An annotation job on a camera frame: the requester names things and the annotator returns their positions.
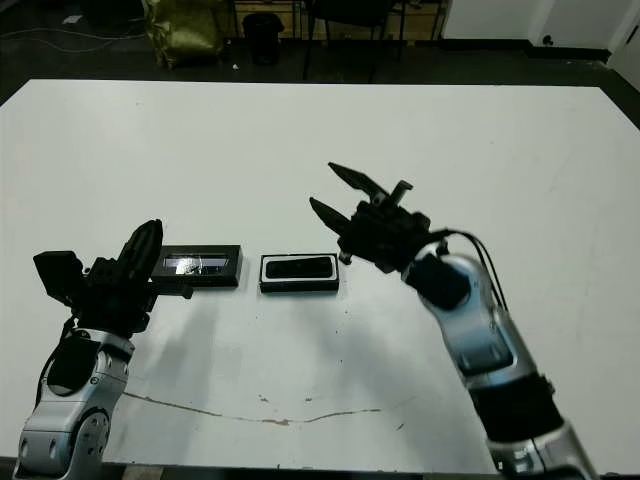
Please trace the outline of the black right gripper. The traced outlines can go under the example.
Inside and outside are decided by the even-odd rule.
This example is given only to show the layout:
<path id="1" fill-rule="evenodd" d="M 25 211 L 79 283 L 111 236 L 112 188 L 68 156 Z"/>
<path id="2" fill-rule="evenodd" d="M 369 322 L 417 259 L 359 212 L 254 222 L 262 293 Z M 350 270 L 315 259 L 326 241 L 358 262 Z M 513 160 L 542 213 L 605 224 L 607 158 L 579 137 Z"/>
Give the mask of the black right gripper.
<path id="1" fill-rule="evenodd" d="M 412 186 L 401 180 L 386 195 L 386 191 L 363 172 L 334 162 L 328 166 L 347 185 L 370 199 L 359 202 L 349 219 L 316 198 L 309 198 L 321 222 L 339 236 L 341 252 L 369 261 L 385 274 L 404 271 L 430 238 L 431 220 L 399 204 Z"/>

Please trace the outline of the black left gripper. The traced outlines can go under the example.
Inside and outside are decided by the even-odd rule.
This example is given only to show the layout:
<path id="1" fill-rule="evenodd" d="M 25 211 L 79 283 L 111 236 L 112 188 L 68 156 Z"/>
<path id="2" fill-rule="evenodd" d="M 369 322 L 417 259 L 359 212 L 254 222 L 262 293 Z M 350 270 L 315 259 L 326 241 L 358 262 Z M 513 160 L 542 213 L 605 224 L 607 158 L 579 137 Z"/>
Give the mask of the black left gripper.
<path id="1" fill-rule="evenodd" d="M 71 307 L 78 327 L 129 338 L 146 330 L 158 297 L 193 296 L 189 285 L 151 279 L 162 240 L 162 221 L 149 220 L 134 230 L 117 260 L 96 259 Z"/>

